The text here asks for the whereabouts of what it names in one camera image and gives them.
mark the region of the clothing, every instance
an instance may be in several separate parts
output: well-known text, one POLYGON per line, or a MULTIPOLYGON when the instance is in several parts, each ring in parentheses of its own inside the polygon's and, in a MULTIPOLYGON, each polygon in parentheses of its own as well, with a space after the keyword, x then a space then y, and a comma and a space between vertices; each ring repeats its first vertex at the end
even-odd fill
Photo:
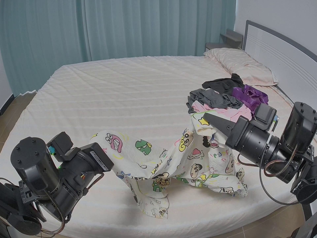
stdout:
POLYGON ((231 75, 231 78, 219 78, 212 81, 206 81, 202 84, 203 88, 212 88, 220 94, 232 95, 232 89, 234 87, 244 87, 243 81, 236 73, 231 75))
POLYGON ((219 109, 225 109, 228 107, 239 109, 243 105, 243 102, 228 94, 220 95, 215 93, 213 89, 197 89, 191 91, 188 96, 188 102, 186 105, 188 106, 189 114, 195 113, 195 111, 192 109, 192 104, 194 101, 199 101, 201 104, 207 104, 211 108, 219 109))
POLYGON ((216 111, 218 114, 225 115, 233 122, 237 122, 240 116, 247 118, 249 121, 252 119, 251 110, 244 104, 239 109, 212 109, 206 104, 202 105, 199 101, 194 101, 192 108, 195 112, 206 112, 208 110, 216 111))
POLYGON ((261 103, 268 103, 268 96, 266 93, 249 85, 245 85, 243 89, 235 87, 232 91, 232 95, 242 101, 251 110, 252 116, 254 116, 257 106, 261 103))
POLYGON ((131 189, 146 215, 168 218, 166 188, 171 177, 195 187, 246 197, 244 170, 236 169, 240 163, 225 145, 226 138, 204 120, 203 114, 191 115, 190 125, 169 150, 115 131, 98 132, 89 143, 101 146, 114 163, 114 173, 131 189))

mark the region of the white wall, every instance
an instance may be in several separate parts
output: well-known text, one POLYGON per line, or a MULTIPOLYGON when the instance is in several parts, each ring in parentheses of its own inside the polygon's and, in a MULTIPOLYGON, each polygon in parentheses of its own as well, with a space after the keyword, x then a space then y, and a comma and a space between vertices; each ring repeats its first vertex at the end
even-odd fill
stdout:
POLYGON ((12 91, 8 82, 7 75, 4 70, 4 65, 2 61, 1 51, 0 51, 0 109, 6 103, 6 101, 12 95, 12 91))
POLYGON ((317 0, 237 0, 234 30, 244 35, 251 20, 317 54, 317 0))

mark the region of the purple garment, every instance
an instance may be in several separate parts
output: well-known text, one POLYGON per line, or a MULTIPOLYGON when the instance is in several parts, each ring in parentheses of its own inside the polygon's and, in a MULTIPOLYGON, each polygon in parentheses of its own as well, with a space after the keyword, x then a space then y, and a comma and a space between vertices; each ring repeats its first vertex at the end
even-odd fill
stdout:
POLYGON ((252 117, 254 116, 257 106, 261 103, 268 103, 268 96, 266 93, 249 85, 245 85, 243 90, 240 87, 234 87, 232 96, 242 101, 251 110, 252 117))

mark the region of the tiled floor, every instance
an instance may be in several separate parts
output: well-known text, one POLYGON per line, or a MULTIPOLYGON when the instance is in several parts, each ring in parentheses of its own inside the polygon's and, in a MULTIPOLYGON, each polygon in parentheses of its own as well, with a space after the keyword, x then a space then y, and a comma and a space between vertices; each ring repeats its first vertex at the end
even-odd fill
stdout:
MULTIPOLYGON (((0 151, 22 111, 30 103, 34 95, 35 93, 18 96, 8 107, 3 116, 0 116, 0 151)), ((301 226, 304 221, 301 205, 286 206, 276 210, 263 219, 245 225, 232 232, 214 236, 213 238, 274 238, 277 236, 286 238, 290 236, 296 228, 301 226)), ((60 235, 56 235, 55 237, 65 238, 65 236, 60 235)))

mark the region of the teal curtain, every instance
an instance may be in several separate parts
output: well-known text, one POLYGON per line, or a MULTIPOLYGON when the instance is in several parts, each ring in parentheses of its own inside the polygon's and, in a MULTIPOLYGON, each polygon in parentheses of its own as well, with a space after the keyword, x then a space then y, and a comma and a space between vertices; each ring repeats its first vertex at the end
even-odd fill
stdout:
POLYGON ((1 0, 0 48, 14 95, 64 64, 201 56, 233 30, 236 0, 1 0))

